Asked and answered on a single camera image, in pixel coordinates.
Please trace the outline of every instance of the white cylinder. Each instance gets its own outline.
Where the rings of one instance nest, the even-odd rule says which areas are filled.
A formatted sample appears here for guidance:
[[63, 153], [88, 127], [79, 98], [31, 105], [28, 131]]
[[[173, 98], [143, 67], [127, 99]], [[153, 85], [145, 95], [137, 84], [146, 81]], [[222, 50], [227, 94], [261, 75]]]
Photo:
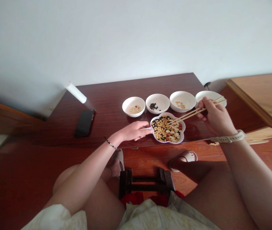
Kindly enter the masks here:
[[69, 82], [65, 88], [72, 93], [74, 97], [76, 97], [81, 103], [85, 103], [87, 100], [87, 97], [84, 96], [84, 94], [81, 93], [81, 91], [78, 90], [71, 82]]

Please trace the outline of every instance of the foot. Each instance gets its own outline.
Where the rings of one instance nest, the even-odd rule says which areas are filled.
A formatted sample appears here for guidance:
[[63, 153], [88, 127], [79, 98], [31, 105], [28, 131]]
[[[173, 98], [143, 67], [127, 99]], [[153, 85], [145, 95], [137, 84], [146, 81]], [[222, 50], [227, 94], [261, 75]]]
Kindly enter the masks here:
[[121, 172], [121, 162], [118, 159], [114, 159], [113, 164], [109, 167], [111, 170], [111, 178], [119, 177]]
[[175, 157], [174, 159], [170, 160], [168, 162], [168, 168], [172, 172], [179, 172], [179, 168], [185, 167], [182, 162], [191, 162], [191, 161], [197, 161], [198, 157], [193, 151], [184, 151], [179, 156]]
[[[195, 155], [193, 153], [190, 153], [192, 155], [192, 157], [194, 158], [194, 161], [196, 160]], [[180, 164], [180, 162], [187, 162], [185, 157], [179, 157], [178, 159], [174, 160], [173, 162], [171, 162], [170, 166], [173, 169], [178, 169], [178, 167], [176, 167], [178, 164]]]

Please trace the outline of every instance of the white slipper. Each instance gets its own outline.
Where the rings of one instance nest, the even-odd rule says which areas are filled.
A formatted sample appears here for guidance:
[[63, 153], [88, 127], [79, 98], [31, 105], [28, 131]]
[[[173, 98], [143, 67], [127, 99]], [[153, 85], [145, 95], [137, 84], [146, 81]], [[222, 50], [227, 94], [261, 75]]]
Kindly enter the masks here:
[[171, 167], [171, 163], [172, 163], [174, 160], [176, 160], [176, 159], [178, 159], [178, 158], [180, 158], [180, 157], [184, 157], [184, 158], [187, 160], [187, 162], [198, 161], [198, 156], [197, 156], [197, 154], [196, 154], [194, 151], [184, 151], [183, 153], [181, 153], [180, 155], [178, 155], [177, 157], [171, 159], [171, 160], [168, 162], [168, 168], [169, 168], [171, 171], [176, 172], [176, 173], [179, 172], [179, 170], [173, 169], [173, 168]]
[[125, 171], [124, 169], [124, 162], [123, 162], [123, 151], [122, 149], [119, 149], [119, 151], [114, 152], [114, 159], [117, 159], [121, 162], [120, 167], [121, 171]]

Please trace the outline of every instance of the drawer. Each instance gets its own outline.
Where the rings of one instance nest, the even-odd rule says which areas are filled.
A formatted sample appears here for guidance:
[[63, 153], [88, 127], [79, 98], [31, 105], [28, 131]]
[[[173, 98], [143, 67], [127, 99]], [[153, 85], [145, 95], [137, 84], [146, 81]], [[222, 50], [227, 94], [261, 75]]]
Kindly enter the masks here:
[[246, 134], [247, 140], [265, 140], [272, 138], [272, 128], [266, 127]]

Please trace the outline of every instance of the white wall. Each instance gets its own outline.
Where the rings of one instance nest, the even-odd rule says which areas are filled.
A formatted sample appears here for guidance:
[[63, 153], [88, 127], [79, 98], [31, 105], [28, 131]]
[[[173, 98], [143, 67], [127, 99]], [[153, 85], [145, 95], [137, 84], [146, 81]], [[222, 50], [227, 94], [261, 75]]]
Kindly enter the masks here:
[[272, 73], [272, 0], [0, 0], [8, 106], [48, 116], [68, 81], [186, 72], [202, 83]]

